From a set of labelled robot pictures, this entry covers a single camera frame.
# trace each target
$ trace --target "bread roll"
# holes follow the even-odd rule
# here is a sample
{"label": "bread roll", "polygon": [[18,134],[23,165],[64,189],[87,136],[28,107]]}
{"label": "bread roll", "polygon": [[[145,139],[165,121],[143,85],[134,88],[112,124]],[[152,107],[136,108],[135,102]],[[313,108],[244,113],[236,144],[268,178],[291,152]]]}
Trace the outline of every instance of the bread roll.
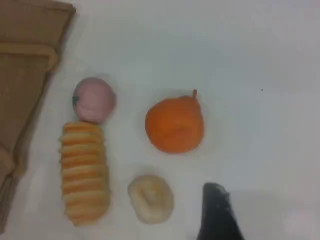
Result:
{"label": "bread roll", "polygon": [[64,213],[75,226],[93,224],[106,213],[111,198],[102,130],[91,123],[70,122],[60,141]]}
{"label": "bread roll", "polygon": [[167,221],[174,209],[174,196],[166,181],[155,175],[139,176],[128,187],[132,206],[140,221],[159,224]]}
{"label": "bread roll", "polygon": [[63,126],[63,133],[91,133],[98,135],[101,139],[104,139],[104,134],[98,125],[84,121],[66,123]]}

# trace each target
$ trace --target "black plastic piece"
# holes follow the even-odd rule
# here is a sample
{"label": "black plastic piece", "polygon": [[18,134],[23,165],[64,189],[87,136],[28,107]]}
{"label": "black plastic piece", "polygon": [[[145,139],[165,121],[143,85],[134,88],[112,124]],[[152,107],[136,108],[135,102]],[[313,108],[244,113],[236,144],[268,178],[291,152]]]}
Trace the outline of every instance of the black plastic piece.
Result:
{"label": "black plastic piece", "polygon": [[229,193],[217,183],[203,186],[201,228],[196,240],[245,240],[238,227]]}

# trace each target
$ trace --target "pink ball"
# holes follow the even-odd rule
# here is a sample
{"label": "pink ball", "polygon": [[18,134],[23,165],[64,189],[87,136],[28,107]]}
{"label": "pink ball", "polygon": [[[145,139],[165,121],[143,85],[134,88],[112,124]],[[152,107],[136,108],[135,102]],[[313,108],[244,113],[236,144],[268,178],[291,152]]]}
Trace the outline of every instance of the pink ball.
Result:
{"label": "pink ball", "polygon": [[116,94],[102,79],[87,77],[78,83],[72,97],[79,119],[102,124],[116,105]]}

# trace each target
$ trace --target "white table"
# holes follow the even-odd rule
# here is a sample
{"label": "white table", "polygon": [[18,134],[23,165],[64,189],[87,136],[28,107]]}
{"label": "white table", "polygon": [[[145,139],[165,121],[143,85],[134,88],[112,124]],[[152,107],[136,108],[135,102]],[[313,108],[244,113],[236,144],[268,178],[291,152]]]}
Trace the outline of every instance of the white table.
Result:
{"label": "white table", "polygon": [[[247,240],[320,239],[320,2],[317,0],[73,0],[77,18],[51,79],[29,169],[1,240],[195,240],[202,186],[231,193]],[[117,108],[103,126],[112,205],[92,227],[63,215],[58,138],[75,119],[84,77],[109,78]],[[144,129],[157,101],[198,90],[203,144],[166,155]],[[140,223],[130,181],[157,173],[175,209]]]}

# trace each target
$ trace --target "white round object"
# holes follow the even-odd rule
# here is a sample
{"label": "white round object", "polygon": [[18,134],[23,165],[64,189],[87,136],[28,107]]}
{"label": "white round object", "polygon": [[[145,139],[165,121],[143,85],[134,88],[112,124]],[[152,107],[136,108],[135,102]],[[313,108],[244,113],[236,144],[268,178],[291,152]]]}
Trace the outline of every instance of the white round object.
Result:
{"label": "white round object", "polygon": [[140,221],[159,224],[170,218],[174,209],[174,195],[161,177],[139,176],[129,185],[128,193]]}

